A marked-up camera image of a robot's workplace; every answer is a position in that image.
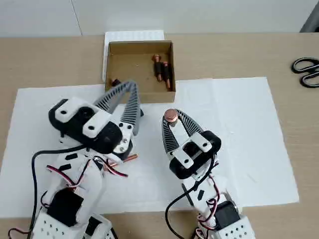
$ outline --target scissors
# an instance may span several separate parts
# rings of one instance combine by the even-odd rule
[[[303,68],[297,68],[297,65],[300,62],[310,62],[312,65],[306,66]],[[308,72],[309,74],[304,75],[300,78],[300,84],[307,88],[319,88],[319,83],[311,84],[309,79],[319,76],[319,60],[313,57],[303,57],[299,58],[298,60],[294,61],[291,65],[292,72],[296,74]]]

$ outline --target white wall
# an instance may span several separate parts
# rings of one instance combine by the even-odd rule
[[[0,36],[81,35],[70,0],[0,0]]]
[[[318,0],[0,0],[0,36],[298,32]]]

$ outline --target gripper jaw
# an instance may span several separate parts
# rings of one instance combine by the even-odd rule
[[[189,137],[192,136],[195,132],[203,132],[203,129],[191,117],[189,117],[181,110],[175,110],[177,112],[178,120],[181,121]],[[166,153],[174,151],[179,147],[179,144],[169,127],[169,122],[166,121],[165,117],[162,118],[162,139]]]
[[[122,114],[121,122],[132,124],[134,126],[133,135],[137,135],[140,121],[140,98],[138,86],[134,81],[127,81],[111,88],[94,104],[112,114],[126,93],[130,93],[130,97]]]

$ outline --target open cardboard box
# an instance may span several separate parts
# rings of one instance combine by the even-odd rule
[[[158,82],[154,74],[154,54],[171,65],[171,89],[165,81]],[[110,42],[106,69],[105,90],[111,79],[121,82],[134,80],[139,86],[141,103],[174,102],[176,85],[174,77],[173,43],[171,41],[123,41]]]

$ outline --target wooden table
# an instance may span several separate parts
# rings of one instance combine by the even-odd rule
[[[317,238],[319,90],[301,87],[299,76],[290,71],[290,64],[303,56],[319,58],[319,35],[196,34],[168,35],[167,39],[174,42],[176,79],[267,76],[294,168],[300,203],[246,208],[244,212],[258,239]],[[101,83],[103,43],[102,36],[0,39],[2,153],[17,88]],[[175,238],[165,225],[163,212],[107,217],[120,239]],[[188,238],[195,226],[194,214],[175,212],[171,220]],[[10,227],[27,228],[27,224],[27,219],[0,220],[0,239],[7,238]]]

